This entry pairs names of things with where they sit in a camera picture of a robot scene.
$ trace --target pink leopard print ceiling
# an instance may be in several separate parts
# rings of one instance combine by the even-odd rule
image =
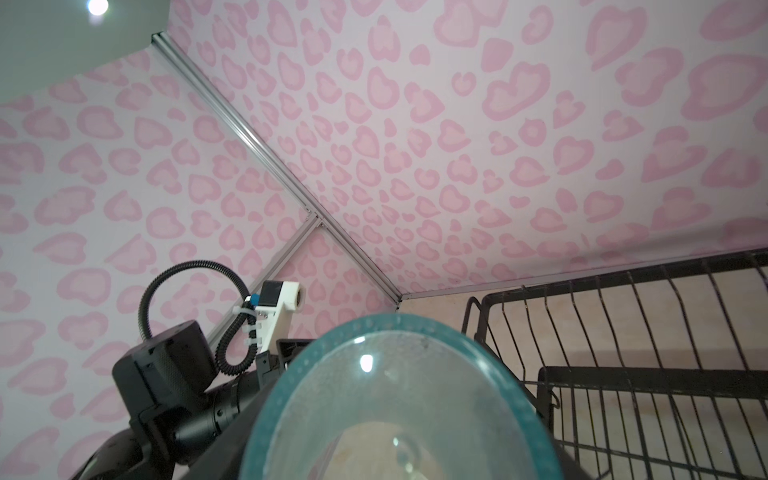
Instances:
[[[764,0],[174,0],[402,292],[768,243]]]

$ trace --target plastic container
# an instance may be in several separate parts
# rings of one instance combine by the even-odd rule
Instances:
[[[310,472],[316,480],[562,478],[505,367],[461,333],[398,313],[336,327],[278,380],[240,477]]]

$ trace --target black metal basket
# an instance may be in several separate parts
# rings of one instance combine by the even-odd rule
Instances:
[[[462,332],[477,306],[475,340],[592,478],[768,478],[766,265],[752,250],[490,293]]]

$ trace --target pink leopard print wall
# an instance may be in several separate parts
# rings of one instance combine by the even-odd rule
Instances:
[[[152,48],[0,106],[0,187],[2,478],[68,478],[127,428],[111,368],[157,273],[207,258],[251,283],[306,216]],[[283,275],[320,284],[302,336],[393,308],[320,232]],[[182,273],[151,326],[208,331],[237,299],[217,273]]]
[[[174,0],[402,292],[768,244],[764,0]]]

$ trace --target ceiling light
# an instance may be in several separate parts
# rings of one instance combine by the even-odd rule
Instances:
[[[363,372],[368,373],[373,369],[373,356],[363,355],[360,357],[360,368]]]
[[[107,12],[109,2],[107,0],[88,0],[88,11],[97,17]]]

